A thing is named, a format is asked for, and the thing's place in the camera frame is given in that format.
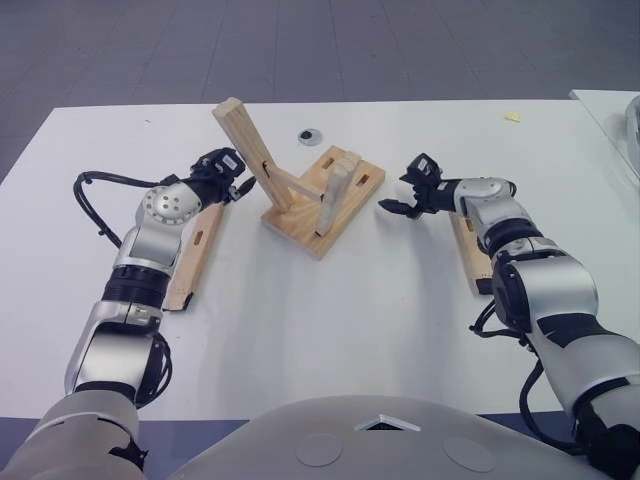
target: small round puck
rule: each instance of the small round puck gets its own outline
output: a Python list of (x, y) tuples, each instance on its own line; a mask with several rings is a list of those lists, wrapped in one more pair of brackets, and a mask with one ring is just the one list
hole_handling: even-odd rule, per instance
[(298, 141), (307, 147), (315, 147), (322, 143), (322, 133), (315, 128), (306, 128), (298, 134)]

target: wooden board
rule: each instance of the wooden board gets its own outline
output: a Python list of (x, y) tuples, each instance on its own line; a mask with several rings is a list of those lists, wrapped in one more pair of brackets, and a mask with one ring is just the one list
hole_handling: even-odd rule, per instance
[(457, 213), (450, 213), (449, 216), (471, 290), (477, 295), (492, 295), (491, 260), (478, 248), (478, 237), (471, 222)]
[[(336, 159), (344, 154), (344, 150), (338, 147), (329, 148), (300, 178), (324, 191), (330, 167)], [(346, 198), (335, 222), (322, 237), (315, 233), (322, 205), (296, 192), (292, 193), (294, 202), (288, 212), (280, 213), (275, 207), (272, 207), (262, 216), (262, 221), (275, 231), (295, 240), (320, 259), (324, 257), (351, 219), (373, 195), (373, 192), (382, 184), (384, 177), (384, 170), (362, 160), (358, 164), (353, 182), (347, 190)]]
[(224, 211), (224, 205), (215, 204), (196, 217), (189, 243), (183, 246), (178, 259), (178, 267), (169, 286), (165, 310), (184, 310), (189, 306), (189, 301), (200, 284)]

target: black round object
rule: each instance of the black round object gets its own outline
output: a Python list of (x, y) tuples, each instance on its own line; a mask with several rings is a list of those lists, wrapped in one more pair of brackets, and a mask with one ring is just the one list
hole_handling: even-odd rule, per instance
[(137, 265), (114, 268), (102, 300), (161, 308), (169, 280), (169, 275), (151, 268)]
[(527, 237), (542, 237), (536, 226), (526, 218), (510, 218), (496, 223), (484, 235), (487, 252), (491, 258), (507, 243)]
[(494, 269), (492, 286), (500, 321), (515, 332), (531, 333), (529, 300), (518, 270), (511, 264)]
[(315, 147), (322, 143), (322, 133), (315, 128), (305, 128), (298, 133), (298, 142), (305, 147)]

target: wooden post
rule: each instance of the wooden post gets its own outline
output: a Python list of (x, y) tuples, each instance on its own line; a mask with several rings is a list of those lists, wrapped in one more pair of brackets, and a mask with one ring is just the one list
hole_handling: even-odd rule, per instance
[(323, 236), (331, 229), (359, 161), (360, 157), (355, 153), (345, 152), (344, 156), (335, 162), (327, 180), (327, 188), (322, 198), (322, 209), (316, 223), (318, 235)]
[(281, 213), (287, 212), (293, 204), (293, 197), (286, 185), (267, 175), (265, 169), (277, 166), (244, 104), (232, 97), (218, 105), (212, 113), (273, 202), (273, 206)]

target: wooden plank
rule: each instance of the wooden plank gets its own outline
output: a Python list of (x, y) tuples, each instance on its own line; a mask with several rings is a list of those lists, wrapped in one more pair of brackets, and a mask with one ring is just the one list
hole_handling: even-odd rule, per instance
[(491, 260), (478, 248), (478, 237), (471, 222), (457, 213), (450, 213), (449, 216), (471, 291), (478, 295), (492, 295)]
[(324, 192), (322, 190), (302, 181), (286, 170), (282, 170), (278, 167), (268, 167), (267, 173), (270, 177), (275, 178), (278, 182), (285, 184), (287, 187), (295, 190), (298, 193), (301, 193), (314, 202), (322, 202), (322, 196), (324, 195)]
[[(329, 179), (329, 167), (342, 156), (344, 150), (331, 147), (302, 177), (306, 183), (325, 190)], [(360, 211), (373, 192), (384, 181), (385, 172), (371, 163), (361, 160), (354, 175), (354, 181), (347, 189), (342, 208), (329, 232), (323, 237), (316, 235), (315, 227), (322, 205), (293, 192), (294, 204), (287, 213), (280, 213), (275, 207), (269, 209), (262, 221), (273, 230), (295, 240), (316, 258), (322, 258), (335, 243), (349, 222)]]
[(211, 205), (196, 217), (196, 224), (189, 238), (189, 243), (183, 247), (178, 261), (178, 267), (173, 274), (169, 286), (165, 310), (184, 310), (189, 305), (191, 297), (198, 289), (202, 272), (207, 265), (209, 252), (213, 246), (225, 206)]
[(265, 172), (265, 168), (276, 167), (276, 163), (244, 104), (232, 97), (214, 108), (212, 113), (273, 202), (274, 207), (279, 212), (288, 211), (293, 203), (291, 192), (285, 185), (269, 178)]
[(329, 179), (327, 180), (327, 188), (322, 199), (322, 208), (316, 223), (316, 233), (318, 235), (325, 235), (333, 225), (359, 162), (359, 155), (346, 152), (342, 158), (336, 160), (333, 168), (331, 168), (331, 173), (329, 173)]

